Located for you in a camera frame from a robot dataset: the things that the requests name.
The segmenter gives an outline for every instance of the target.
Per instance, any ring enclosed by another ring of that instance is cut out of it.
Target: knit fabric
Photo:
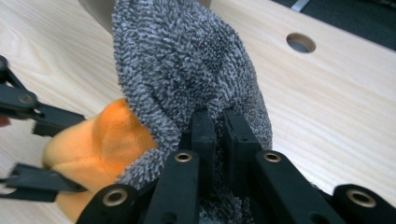
[[[245,116],[262,148],[271,149],[254,67],[237,33],[209,9],[193,0],[118,0],[113,35],[124,96],[158,144],[127,167],[118,183],[140,189],[158,178],[201,108],[208,109],[219,139],[223,112],[231,108]],[[200,222],[249,223],[248,201],[225,187],[222,158],[220,147],[215,190],[201,200]]]

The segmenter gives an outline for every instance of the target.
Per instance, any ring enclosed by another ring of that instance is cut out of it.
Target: orange plush toy
[[[156,146],[124,99],[109,105],[96,118],[57,134],[44,152],[44,166],[88,189],[60,194],[57,204],[76,222],[97,191],[113,184],[126,166]]]

